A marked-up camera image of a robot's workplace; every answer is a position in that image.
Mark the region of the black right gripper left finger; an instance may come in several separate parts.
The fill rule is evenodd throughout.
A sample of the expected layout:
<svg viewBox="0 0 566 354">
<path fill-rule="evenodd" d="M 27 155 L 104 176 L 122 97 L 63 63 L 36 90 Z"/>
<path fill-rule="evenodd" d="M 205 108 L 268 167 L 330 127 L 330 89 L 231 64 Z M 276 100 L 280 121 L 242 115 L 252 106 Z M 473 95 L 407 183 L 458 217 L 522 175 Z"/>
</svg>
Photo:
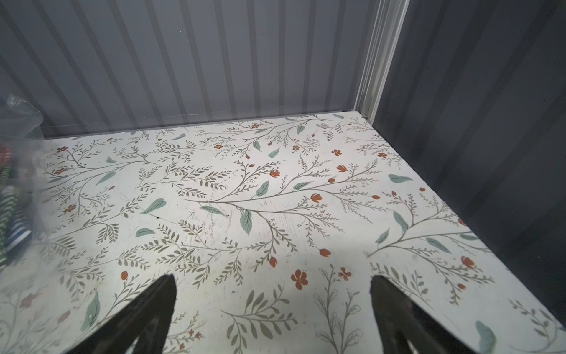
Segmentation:
<svg viewBox="0 0 566 354">
<path fill-rule="evenodd" d="M 175 277 L 159 277 L 70 353 L 162 353 L 174 313 Z"/>
</svg>

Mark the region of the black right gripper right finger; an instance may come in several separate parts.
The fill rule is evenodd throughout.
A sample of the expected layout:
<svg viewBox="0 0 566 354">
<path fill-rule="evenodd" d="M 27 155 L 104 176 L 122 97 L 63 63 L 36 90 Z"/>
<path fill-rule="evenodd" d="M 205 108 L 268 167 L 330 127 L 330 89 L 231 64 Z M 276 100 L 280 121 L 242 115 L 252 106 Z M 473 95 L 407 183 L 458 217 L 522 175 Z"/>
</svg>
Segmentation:
<svg viewBox="0 0 566 354">
<path fill-rule="evenodd" d="M 384 353 L 474 352 L 385 277 L 372 277 L 370 295 Z"/>
</svg>

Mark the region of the clear vacuum bag blue zip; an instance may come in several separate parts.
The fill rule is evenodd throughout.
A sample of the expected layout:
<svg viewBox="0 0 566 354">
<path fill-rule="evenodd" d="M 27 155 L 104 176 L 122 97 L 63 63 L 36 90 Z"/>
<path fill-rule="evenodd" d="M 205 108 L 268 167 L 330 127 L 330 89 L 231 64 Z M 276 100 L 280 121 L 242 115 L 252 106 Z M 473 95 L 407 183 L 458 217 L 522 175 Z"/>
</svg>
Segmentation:
<svg viewBox="0 0 566 354">
<path fill-rule="evenodd" d="M 1 269 L 1 301 L 6 302 L 18 289 L 35 282 L 45 267 L 41 243 L 47 237 L 41 207 L 41 189 L 47 179 L 41 124 L 44 115 L 31 102 L 9 94 L 1 103 L 1 146 L 12 150 L 10 184 L 19 191 L 19 206 L 32 230 L 31 239 L 10 254 L 9 263 Z"/>
</svg>

